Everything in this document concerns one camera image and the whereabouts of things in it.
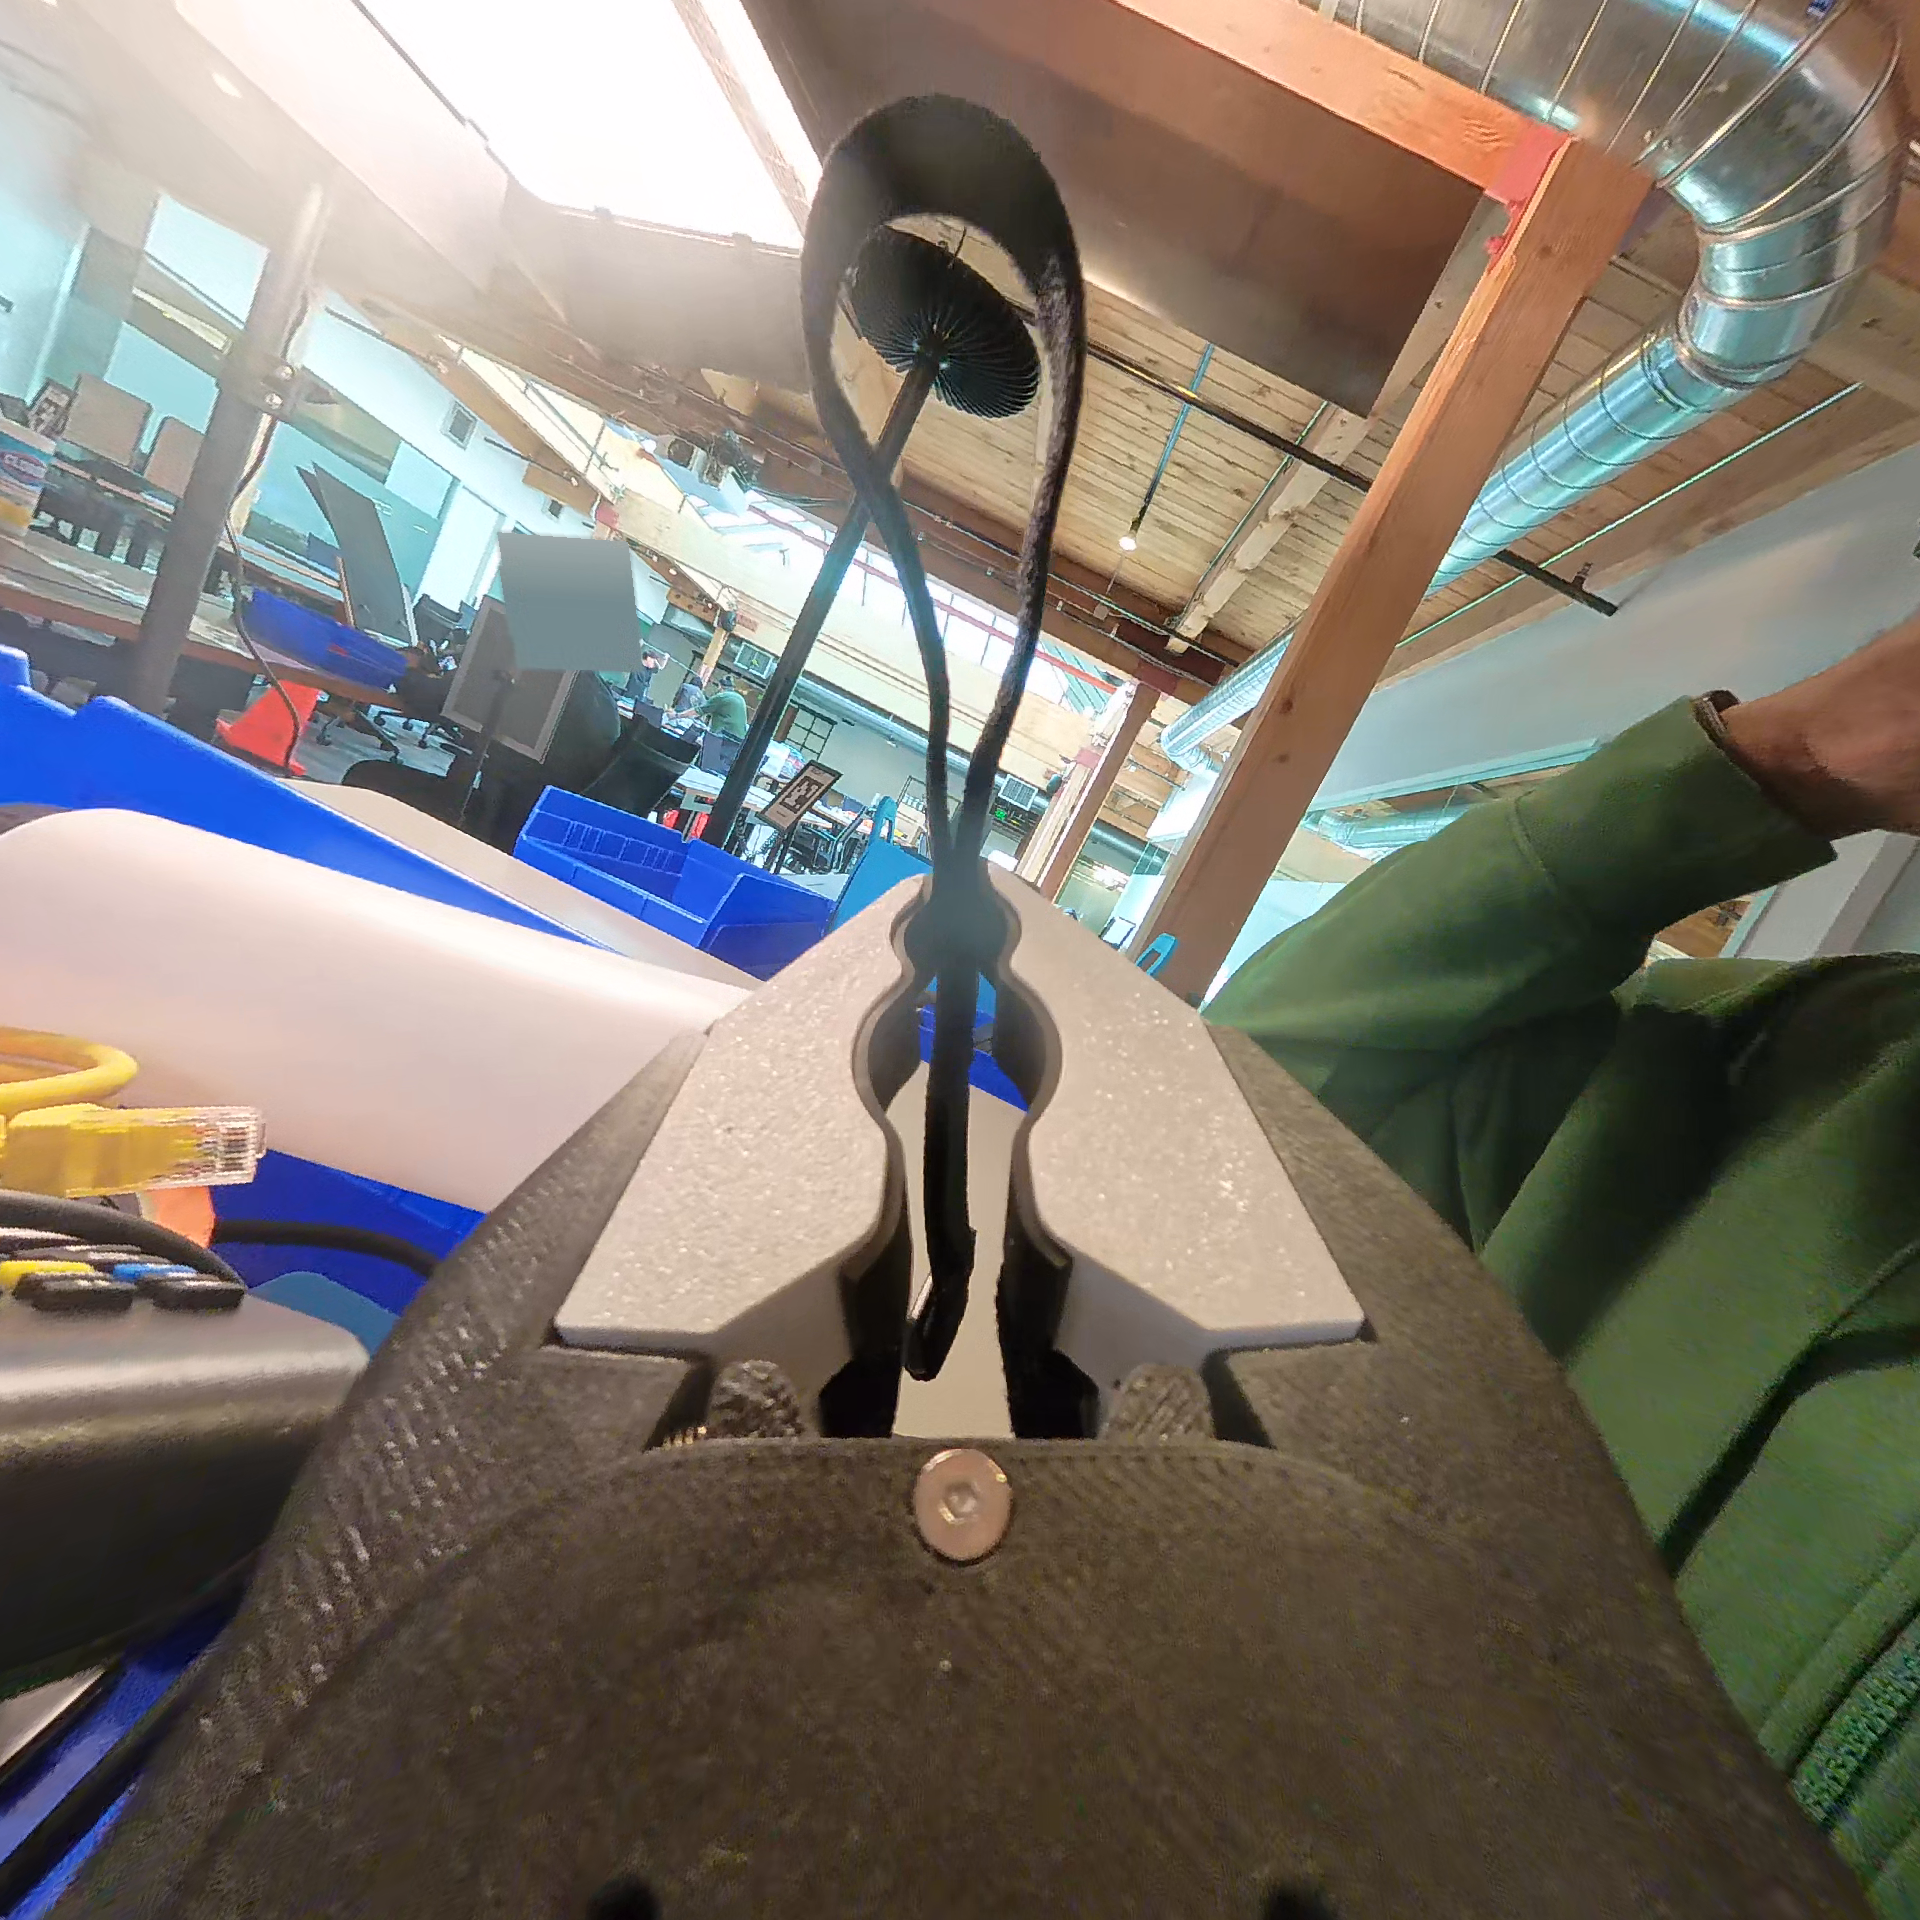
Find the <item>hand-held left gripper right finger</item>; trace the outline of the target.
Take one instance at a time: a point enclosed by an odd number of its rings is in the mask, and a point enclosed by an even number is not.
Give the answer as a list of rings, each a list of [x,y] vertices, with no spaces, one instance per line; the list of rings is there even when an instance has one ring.
[[[1205,1017],[991,869],[1009,1158],[995,1334],[1019,1435],[1090,1435],[1138,1368],[1332,1344],[1365,1311]]]

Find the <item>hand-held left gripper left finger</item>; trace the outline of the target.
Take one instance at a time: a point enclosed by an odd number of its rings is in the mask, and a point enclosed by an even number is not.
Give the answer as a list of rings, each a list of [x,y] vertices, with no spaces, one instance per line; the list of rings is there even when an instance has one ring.
[[[888,1435],[911,1292],[888,1103],[922,1069],[888,888],[717,1017],[556,1311],[568,1348],[773,1362],[832,1435]]]

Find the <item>blue plastic bin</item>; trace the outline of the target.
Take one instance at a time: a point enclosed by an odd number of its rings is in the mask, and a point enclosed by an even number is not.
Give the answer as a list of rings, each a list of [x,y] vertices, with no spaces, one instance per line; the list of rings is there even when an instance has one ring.
[[[3,799],[124,810],[532,927],[478,881],[3,655]],[[714,1368],[548,1319],[698,1047],[546,1155],[349,1389],[253,1587],[3,1918],[1077,1918],[1084,1810],[1005,1672],[1019,1592],[937,1570],[932,1444],[673,1451]]]
[[[512,855],[607,901],[619,891],[677,901],[687,841],[677,830],[552,782],[527,815]]]
[[[690,943],[742,974],[770,980],[829,927],[832,899],[687,839],[673,909],[697,919]]]

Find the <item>person's right forearm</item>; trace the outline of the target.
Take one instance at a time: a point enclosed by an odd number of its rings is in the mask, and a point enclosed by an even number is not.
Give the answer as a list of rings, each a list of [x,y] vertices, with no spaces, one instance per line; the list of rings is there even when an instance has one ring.
[[[1619,1038],[1651,937],[1833,862],[1710,702],[1341,885],[1252,954],[1205,1017],[1300,1088],[1484,1251]]]

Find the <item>white plastic bottle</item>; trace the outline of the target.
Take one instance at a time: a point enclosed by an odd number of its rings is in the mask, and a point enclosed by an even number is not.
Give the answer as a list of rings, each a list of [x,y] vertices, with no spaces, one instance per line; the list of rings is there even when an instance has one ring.
[[[757,984],[644,963],[124,810],[3,831],[3,1026],[118,1044],[133,1096],[491,1210]]]

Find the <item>person's green jacket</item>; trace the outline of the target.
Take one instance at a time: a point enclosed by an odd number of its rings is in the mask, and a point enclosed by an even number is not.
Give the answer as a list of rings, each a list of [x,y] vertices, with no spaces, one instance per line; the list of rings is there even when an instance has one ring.
[[[1721,1688],[1918,1918],[1918,960],[1655,965],[1456,1090],[1459,1208]]]

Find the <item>grey desk monitor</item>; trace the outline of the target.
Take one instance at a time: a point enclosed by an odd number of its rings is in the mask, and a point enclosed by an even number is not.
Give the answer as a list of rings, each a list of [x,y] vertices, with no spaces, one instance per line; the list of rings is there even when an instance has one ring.
[[[488,597],[447,678],[442,717],[481,746],[511,746],[546,765],[576,678],[573,668],[520,667],[505,608]]]

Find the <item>black remote control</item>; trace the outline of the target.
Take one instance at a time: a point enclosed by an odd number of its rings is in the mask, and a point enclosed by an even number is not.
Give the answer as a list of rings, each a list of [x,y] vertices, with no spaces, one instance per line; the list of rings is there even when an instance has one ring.
[[[97,1197],[3,1193],[3,1697],[229,1596],[363,1342]]]

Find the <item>orange traffic cone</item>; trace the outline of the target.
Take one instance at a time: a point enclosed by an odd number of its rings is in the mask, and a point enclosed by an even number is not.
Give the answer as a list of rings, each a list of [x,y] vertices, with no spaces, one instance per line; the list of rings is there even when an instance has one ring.
[[[272,681],[263,685],[248,708],[232,717],[215,720],[215,742],[232,750],[246,755],[283,777],[305,777],[299,765],[299,732],[312,717],[323,689],[308,681]]]

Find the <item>wooden beam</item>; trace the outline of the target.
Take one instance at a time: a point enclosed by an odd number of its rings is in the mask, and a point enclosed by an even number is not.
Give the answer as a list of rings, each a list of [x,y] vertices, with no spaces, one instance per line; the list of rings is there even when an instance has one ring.
[[[1179,999],[1209,997],[1646,196],[1640,172],[1585,139],[1555,142],[1527,181],[1141,927],[1138,946],[1176,941],[1159,984]]]

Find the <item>dark grey tilted panel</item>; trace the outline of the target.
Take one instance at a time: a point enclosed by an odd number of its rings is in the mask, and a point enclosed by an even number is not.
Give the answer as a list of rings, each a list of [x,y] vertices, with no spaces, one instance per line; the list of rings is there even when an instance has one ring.
[[[340,552],[349,623],[363,632],[416,645],[419,626],[378,507],[323,467],[299,467]]]

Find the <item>black floor lamp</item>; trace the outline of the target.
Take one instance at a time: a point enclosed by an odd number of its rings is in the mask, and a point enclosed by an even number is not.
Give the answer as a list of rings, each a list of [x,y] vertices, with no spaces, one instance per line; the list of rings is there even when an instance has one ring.
[[[851,323],[900,372],[900,387],[880,433],[880,456],[899,469],[926,399],[976,417],[1012,417],[1038,394],[1038,353],[1017,306],[954,251],[900,227],[880,227],[851,265]],[[754,708],[703,839],[725,850],[749,804],[761,759],[795,700],[808,655],[865,537],[869,501],[851,496],[804,608]]]

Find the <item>black metal pole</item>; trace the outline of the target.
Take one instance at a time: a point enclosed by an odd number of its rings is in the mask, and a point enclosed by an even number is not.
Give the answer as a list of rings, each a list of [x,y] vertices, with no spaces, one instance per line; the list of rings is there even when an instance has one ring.
[[[213,414],[169,520],[129,676],[129,702],[150,714],[168,704],[246,469],[263,445],[268,420],[282,417],[286,404],[328,216],[329,179],[312,179],[282,245],[268,253],[243,335],[215,375]]]

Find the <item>slim wooden post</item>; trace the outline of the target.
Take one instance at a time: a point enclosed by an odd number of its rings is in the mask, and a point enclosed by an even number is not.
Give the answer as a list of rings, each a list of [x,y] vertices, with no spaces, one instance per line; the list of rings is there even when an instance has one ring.
[[[1159,689],[1143,678],[1121,689],[1094,720],[1087,745],[1069,765],[1023,866],[1047,901],[1058,901],[1157,704]]]

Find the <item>spiral metal duct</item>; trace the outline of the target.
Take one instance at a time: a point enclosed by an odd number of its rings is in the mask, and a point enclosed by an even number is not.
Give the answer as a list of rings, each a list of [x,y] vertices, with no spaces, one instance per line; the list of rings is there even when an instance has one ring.
[[[1626,160],[1695,226],[1677,311],[1501,449],[1447,587],[1785,375],[1880,260],[1902,36],[1869,3],[1327,3],[1336,24]]]

